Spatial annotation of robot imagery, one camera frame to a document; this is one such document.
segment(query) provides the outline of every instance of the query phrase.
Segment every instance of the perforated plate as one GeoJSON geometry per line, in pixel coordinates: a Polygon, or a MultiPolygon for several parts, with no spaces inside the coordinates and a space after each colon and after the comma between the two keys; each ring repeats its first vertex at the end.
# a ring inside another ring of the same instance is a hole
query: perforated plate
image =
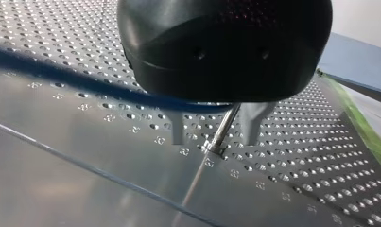
{"type": "MultiPolygon", "coordinates": [[[[141,91],[119,43],[116,3],[0,0],[0,49],[141,91]]],[[[172,146],[156,108],[0,69],[1,124],[198,217],[225,226],[381,225],[381,167],[324,81],[279,103],[255,147],[241,144],[236,119],[227,161],[199,149],[222,115],[185,113],[186,145],[172,146]]]]}

